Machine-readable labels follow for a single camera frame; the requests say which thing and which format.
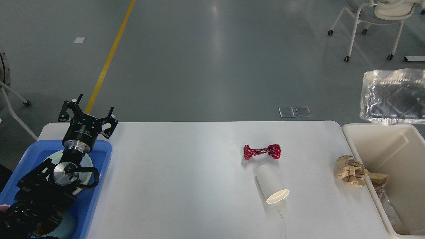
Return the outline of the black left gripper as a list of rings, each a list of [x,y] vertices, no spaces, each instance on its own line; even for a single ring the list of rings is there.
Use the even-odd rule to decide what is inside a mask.
[[[113,115],[114,107],[111,107],[108,115],[103,118],[96,118],[92,115],[84,115],[79,106],[83,94],[77,99],[64,101],[59,113],[58,122],[69,122],[62,145],[68,149],[75,149],[82,153],[92,151],[97,136],[101,134],[105,139],[109,139],[118,125],[118,121]],[[68,110],[71,110],[73,117],[70,117]]]

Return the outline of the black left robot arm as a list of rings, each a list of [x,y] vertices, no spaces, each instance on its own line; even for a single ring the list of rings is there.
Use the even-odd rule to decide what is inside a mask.
[[[82,96],[64,101],[59,113],[58,122],[69,123],[59,162],[47,158],[18,180],[15,203],[1,213],[2,239],[29,239],[44,221],[59,224],[76,201],[74,191],[100,183],[99,170],[81,162],[99,135],[111,137],[118,121],[113,107],[103,118],[84,113],[79,106]]]

